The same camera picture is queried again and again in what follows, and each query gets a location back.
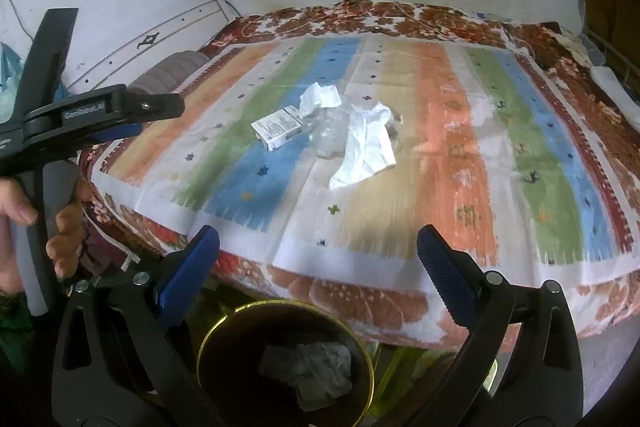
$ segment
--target silver bolt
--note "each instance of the silver bolt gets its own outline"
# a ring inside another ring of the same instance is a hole
[[[89,281],[85,279],[78,281],[74,286],[74,290],[76,290],[78,293],[86,292],[88,289],[89,289]]]
[[[137,286],[144,286],[149,282],[149,274],[147,272],[138,272],[133,276],[133,284]]]
[[[502,284],[502,275],[500,275],[498,272],[487,272],[484,274],[484,277],[489,284],[493,284],[494,286]]]
[[[545,282],[546,289],[551,293],[558,293],[560,291],[560,285],[556,281]]]

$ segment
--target floral blanket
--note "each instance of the floral blanket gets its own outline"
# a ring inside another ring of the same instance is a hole
[[[456,349],[466,330],[415,258],[432,223],[512,283],[558,280],[578,334],[598,333],[640,306],[640,136],[559,32],[362,0],[238,19],[176,89],[183,117],[81,155],[87,213],[159,255],[212,225],[227,282],[370,339]],[[251,122],[313,82],[402,115],[395,168],[328,190],[340,160],[308,137],[270,153],[255,141]]]

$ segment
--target black handle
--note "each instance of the black handle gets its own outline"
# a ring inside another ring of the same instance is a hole
[[[46,244],[58,233],[56,214],[73,198],[78,176],[78,166],[67,160],[16,176],[38,211],[38,220],[30,227],[11,223],[18,270],[34,316],[49,312],[62,298],[62,286],[47,256]]]

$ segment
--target orange stripe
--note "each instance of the orange stripe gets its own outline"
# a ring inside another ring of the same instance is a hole
[[[416,44],[416,150],[422,161],[417,215],[431,223],[455,250],[471,253],[480,266],[497,265],[494,218],[484,162],[471,127],[466,94],[441,44]]]
[[[184,114],[180,118],[154,122],[146,127],[115,161],[108,174],[127,184],[140,185],[162,153],[187,133],[211,105],[277,45],[277,42],[270,42],[242,50],[225,67],[184,97]]]

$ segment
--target blue stripe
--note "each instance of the blue stripe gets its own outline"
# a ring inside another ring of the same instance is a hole
[[[300,95],[314,82],[329,86],[340,81],[359,45],[358,38],[327,39],[308,72],[282,98],[279,108],[298,107]],[[306,134],[273,152],[256,142],[214,185],[204,211],[266,232],[308,144]]]
[[[549,150],[558,158],[571,185],[580,212],[585,258],[590,262],[610,259],[614,256],[615,249],[609,235],[606,213],[598,197],[598,190],[582,163],[580,153],[564,132],[564,124],[553,111],[548,110],[529,75],[513,55],[500,51],[493,53],[519,95],[529,106],[537,126],[546,138]]]

